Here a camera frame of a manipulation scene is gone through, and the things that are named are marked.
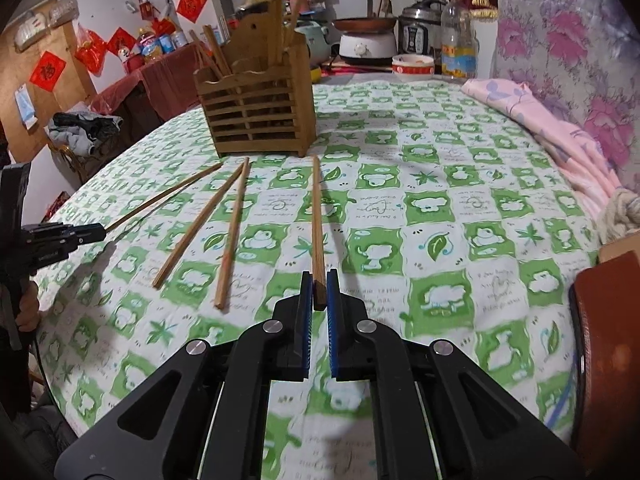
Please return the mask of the left hand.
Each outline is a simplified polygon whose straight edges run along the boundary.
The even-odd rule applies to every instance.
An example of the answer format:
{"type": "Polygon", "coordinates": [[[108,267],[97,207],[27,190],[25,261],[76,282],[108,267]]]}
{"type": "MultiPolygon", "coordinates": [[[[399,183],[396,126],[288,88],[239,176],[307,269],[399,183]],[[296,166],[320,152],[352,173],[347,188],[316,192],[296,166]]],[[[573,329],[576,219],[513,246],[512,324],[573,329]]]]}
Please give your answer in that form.
{"type": "Polygon", "coordinates": [[[30,281],[20,301],[20,312],[15,323],[20,332],[29,333],[35,330],[40,322],[38,286],[30,281]]]}

